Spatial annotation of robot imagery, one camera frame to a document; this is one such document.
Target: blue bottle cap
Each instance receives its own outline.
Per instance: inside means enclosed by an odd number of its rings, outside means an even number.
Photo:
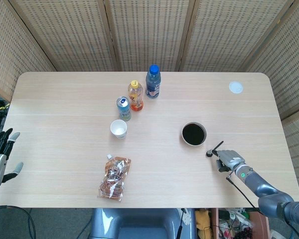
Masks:
[[[152,75],[156,75],[158,72],[159,72],[159,66],[158,65],[151,65],[149,67],[149,72],[152,74]]]

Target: yellow toy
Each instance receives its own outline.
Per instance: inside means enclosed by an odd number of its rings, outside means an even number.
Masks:
[[[208,210],[200,209],[199,211],[195,211],[195,216],[196,227],[198,228],[198,236],[200,239],[211,239],[212,234]]]

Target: table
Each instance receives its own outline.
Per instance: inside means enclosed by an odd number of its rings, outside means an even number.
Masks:
[[[278,189],[299,200],[299,187],[269,79],[261,73],[162,72],[157,99],[144,95],[126,139],[116,139],[116,99],[146,72],[29,72],[20,76],[5,129],[21,135],[6,172],[21,173],[0,187],[0,205],[58,208],[249,207],[219,173],[207,150],[233,149]],[[241,94],[229,83],[243,84]],[[202,123],[207,140],[192,147],[183,125]],[[121,202],[99,198],[107,154],[132,160]],[[233,181],[254,205],[257,197]]]

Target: robotic arm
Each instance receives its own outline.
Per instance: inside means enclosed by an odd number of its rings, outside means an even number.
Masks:
[[[9,155],[13,148],[13,144],[20,135],[20,132],[16,132],[8,139],[11,132],[12,128],[8,129],[6,132],[0,132],[0,185],[1,183],[5,183],[10,179],[15,178],[23,167],[23,163],[20,162],[13,172],[6,175],[4,174]]]
[[[219,158],[216,160],[218,171],[235,172],[236,176],[259,198],[259,210],[265,216],[279,218],[287,223],[299,224],[299,202],[294,202],[290,195],[269,184],[253,168],[248,166],[244,158],[237,152],[216,150],[222,143],[223,141],[206,153],[207,157],[214,154]]]

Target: paper cup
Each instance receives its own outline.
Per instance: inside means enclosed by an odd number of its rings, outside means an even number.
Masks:
[[[128,126],[123,120],[117,119],[111,123],[110,129],[117,138],[125,138],[127,128]]]

